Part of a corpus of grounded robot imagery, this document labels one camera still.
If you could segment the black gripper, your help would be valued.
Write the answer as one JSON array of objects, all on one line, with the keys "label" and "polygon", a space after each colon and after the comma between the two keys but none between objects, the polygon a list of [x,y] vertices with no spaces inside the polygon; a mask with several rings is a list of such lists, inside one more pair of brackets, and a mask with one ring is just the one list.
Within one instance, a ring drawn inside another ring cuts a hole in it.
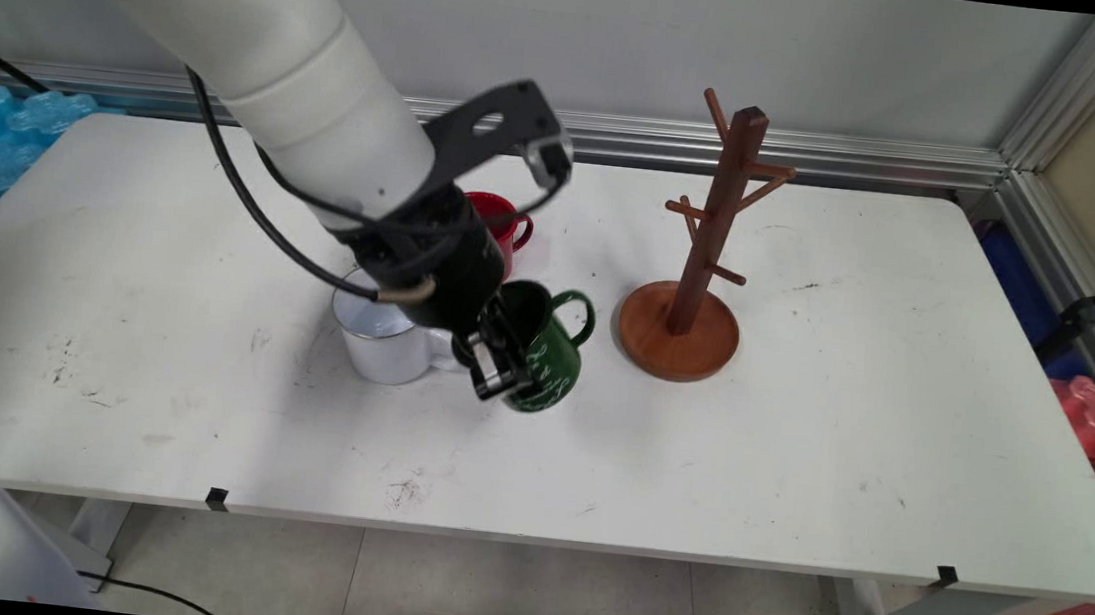
[{"label": "black gripper", "polygon": [[494,297],[505,262],[482,221],[465,193],[446,184],[389,227],[356,231],[351,253],[372,278],[378,303],[453,334],[452,353],[480,401],[518,406],[535,397],[538,368],[529,362],[535,334],[519,332],[515,310]]}]

